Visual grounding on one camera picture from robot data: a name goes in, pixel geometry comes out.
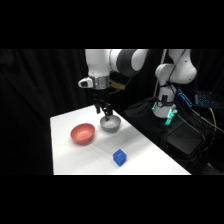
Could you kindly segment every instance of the black background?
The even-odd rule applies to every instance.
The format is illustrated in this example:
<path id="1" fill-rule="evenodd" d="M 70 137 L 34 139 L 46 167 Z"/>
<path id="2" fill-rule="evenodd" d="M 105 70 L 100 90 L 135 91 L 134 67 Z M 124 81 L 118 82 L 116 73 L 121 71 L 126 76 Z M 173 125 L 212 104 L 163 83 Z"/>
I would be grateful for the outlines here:
<path id="1" fill-rule="evenodd" d="M 163 49 L 147 58 L 126 91 L 111 95 L 121 115 L 153 95 Z M 198 89 L 224 95 L 224 49 L 193 49 Z M 91 90 L 78 87 L 88 76 L 84 49 L 0 49 L 0 174 L 53 174 L 50 117 L 92 105 Z M 112 77 L 119 79 L 118 74 Z M 194 92 L 195 81 L 182 89 Z M 224 122 L 223 111 L 215 111 Z M 210 159 L 222 169 L 219 141 Z"/>

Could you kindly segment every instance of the cable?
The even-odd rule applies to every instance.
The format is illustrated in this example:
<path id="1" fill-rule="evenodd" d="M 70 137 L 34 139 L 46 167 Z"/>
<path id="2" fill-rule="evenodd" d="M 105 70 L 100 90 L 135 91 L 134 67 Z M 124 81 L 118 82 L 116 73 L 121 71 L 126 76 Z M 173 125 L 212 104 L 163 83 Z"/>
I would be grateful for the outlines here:
<path id="1" fill-rule="evenodd" d="M 214 124 L 215 124 L 215 132 L 217 131 L 217 128 L 216 128 L 216 119 L 215 119 L 215 114 L 214 114 L 214 112 L 213 112 L 213 110 L 212 110 L 212 108 L 210 108 L 210 111 L 211 111 L 211 113 L 212 113 L 212 117 L 213 117 L 213 119 L 214 119 Z M 210 145 L 206 148 L 206 149 L 204 149 L 204 150 L 202 150 L 202 152 L 205 152 L 212 144 L 213 144 L 213 142 L 214 142 L 214 140 L 215 140 L 215 138 L 213 138 L 212 139 L 212 141 L 211 141 L 211 143 L 210 143 Z"/>
<path id="2" fill-rule="evenodd" d="M 177 116 L 178 116 L 182 121 L 184 121 L 187 125 L 189 125 L 192 129 L 194 129 L 197 133 L 199 133 L 199 134 L 202 136 L 202 138 L 204 139 L 204 141 L 205 141 L 205 136 L 202 135 L 200 131 L 198 131 L 198 130 L 195 129 L 193 126 L 191 126 L 191 125 L 190 125 L 186 120 L 184 120 L 180 115 L 177 114 Z"/>
<path id="3" fill-rule="evenodd" d="M 171 87 L 171 90 L 173 91 L 173 94 L 175 95 L 175 98 L 176 98 L 176 94 L 175 94 L 175 92 L 174 92 L 174 90 L 173 90 L 172 85 L 171 85 L 170 87 Z M 186 113 L 185 113 L 185 111 L 184 111 L 182 105 L 180 104 L 178 98 L 177 98 L 177 103 L 179 104 L 180 109 L 181 109 L 182 112 L 184 113 L 185 119 L 188 121 L 188 119 L 187 119 L 188 116 L 186 115 Z M 205 140 L 206 140 L 205 135 L 203 135 L 200 131 L 198 131 L 197 129 L 195 129 L 195 128 L 194 128 L 192 125 L 190 125 L 186 120 L 184 120 L 184 122 L 187 123 L 190 127 L 192 127 L 195 131 L 197 131 L 197 132 L 202 136 L 202 138 L 204 139 L 204 142 L 205 142 Z"/>
<path id="4" fill-rule="evenodd" d="M 161 59 L 161 63 L 160 63 L 160 65 L 163 65 L 163 64 L 164 64 L 167 50 L 168 50 L 168 49 L 164 49 L 164 51 L 163 51 L 163 55 L 162 55 L 162 59 Z M 156 97 L 156 93 L 157 93 L 158 85 L 159 85 L 159 79 L 157 79 L 157 81 L 156 81 L 156 87 L 155 87 L 154 95 L 153 95 L 154 97 Z"/>
<path id="5" fill-rule="evenodd" d="M 169 76 L 169 79 L 168 79 L 168 83 L 170 82 L 170 78 L 171 78 L 171 76 L 172 76 L 172 74 L 173 74 L 175 68 L 177 67 L 177 65 L 178 65 L 178 63 L 179 63 L 181 57 L 182 57 L 182 56 L 184 55 L 184 53 L 186 52 L 186 50 L 187 50 L 187 49 L 184 49 L 184 51 L 183 51 L 183 53 L 181 54 L 181 56 L 179 57 L 177 63 L 176 63 L 175 66 L 173 67 L 173 70 L 172 70 L 172 72 L 170 73 L 170 76 Z"/>
<path id="6" fill-rule="evenodd" d="M 201 58 L 199 59 L 199 62 L 198 62 L 198 69 L 197 69 L 197 71 L 199 70 L 199 65 L 200 65 L 200 62 L 201 62 Z M 198 97 L 198 74 L 197 74 L 197 76 L 196 76 L 196 81 L 195 81 L 195 98 L 197 98 Z M 199 107 L 198 107 L 198 99 L 196 99 L 196 102 L 195 102 L 195 104 L 196 104 L 196 108 L 197 108 L 197 110 L 198 110 L 198 113 L 199 113 L 199 115 L 200 115 L 200 120 L 201 120 L 201 124 L 202 124 L 202 128 L 203 128 L 203 131 L 204 131 L 204 135 L 206 135 L 205 133 L 205 127 L 204 127 L 204 124 L 203 124 L 203 121 L 202 121 L 202 118 L 201 118 L 201 112 L 200 112 L 200 109 L 199 109 Z"/>
<path id="7" fill-rule="evenodd" d="M 194 111 L 193 109 L 191 109 L 190 108 L 190 110 L 192 111 L 192 112 L 194 112 L 197 116 L 200 116 L 196 111 Z M 224 133 L 224 131 L 221 129 L 221 128 L 219 128 L 219 127 L 217 127 L 217 126 L 215 126 L 214 124 L 212 124 L 211 122 L 209 122 L 208 120 L 206 120 L 204 117 L 201 117 L 204 121 L 206 121 L 208 124 L 210 124 L 210 125 L 212 125 L 213 127 L 215 127 L 217 130 L 219 130 L 219 131 L 221 131 L 222 133 Z"/>

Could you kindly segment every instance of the metal rod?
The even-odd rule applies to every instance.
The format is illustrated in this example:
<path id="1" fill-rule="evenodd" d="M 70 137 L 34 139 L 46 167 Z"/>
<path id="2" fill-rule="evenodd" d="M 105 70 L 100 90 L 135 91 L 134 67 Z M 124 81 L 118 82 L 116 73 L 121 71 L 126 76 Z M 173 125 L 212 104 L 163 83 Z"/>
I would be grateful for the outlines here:
<path id="1" fill-rule="evenodd" d="M 194 111 L 193 109 L 191 109 L 191 111 L 193 111 L 197 116 L 200 116 L 200 115 L 199 115 L 196 111 Z M 201 119 L 203 119 L 203 120 L 206 121 L 208 124 L 212 125 L 214 128 L 217 128 L 219 131 L 221 131 L 222 133 L 224 133 L 224 131 L 223 131 L 221 128 L 215 126 L 214 124 L 212 124 L 211 122 L 209 122 L 209 121 L 206 120 L 205 118 L 201 117 Z"/>

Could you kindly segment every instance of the blue cube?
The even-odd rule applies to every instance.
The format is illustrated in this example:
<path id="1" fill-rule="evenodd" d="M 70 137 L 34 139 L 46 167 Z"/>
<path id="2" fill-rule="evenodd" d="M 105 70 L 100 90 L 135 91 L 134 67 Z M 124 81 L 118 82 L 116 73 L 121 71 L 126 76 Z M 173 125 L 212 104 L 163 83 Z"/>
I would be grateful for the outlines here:
<path id="1" fill-rule="evenodd" d="M 122 166 L 127 160 L 127 155 L 121 151 L 118 150 L 116 153 L 114 153 L 114 161 L 117 163 L 118 166 Z"/>

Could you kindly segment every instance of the green light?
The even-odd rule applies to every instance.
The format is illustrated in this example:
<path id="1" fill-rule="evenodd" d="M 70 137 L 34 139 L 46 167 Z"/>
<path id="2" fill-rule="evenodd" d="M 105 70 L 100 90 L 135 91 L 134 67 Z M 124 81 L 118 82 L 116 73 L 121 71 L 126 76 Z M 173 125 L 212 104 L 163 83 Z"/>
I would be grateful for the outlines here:
<path id="1" fill-rule="evenodd" d="M 172 118 L 174 117 L 174 113 L 173 110 L 170 109 L 169 114 L 167 115 L 167 121 L 165 123 L 165 125 L 170 125 L 170 122 L 172 121 Z"/>
<path id="2" fill-rule="evenodd" d="M 167 126 L 170 125 L 171 120 L 172 120 L 172 119 L 167 119 L 165 125 L 167 125 Z"/>
<path id="3" fill-rule="evenodd" d="M 154 110 L 154 109 L 155 109 L 155 106 L 156 106 L 156 102 L 155 102 L 155 104 L 154 104 L 154 106 L 153 106 L 152 110 Z"/>

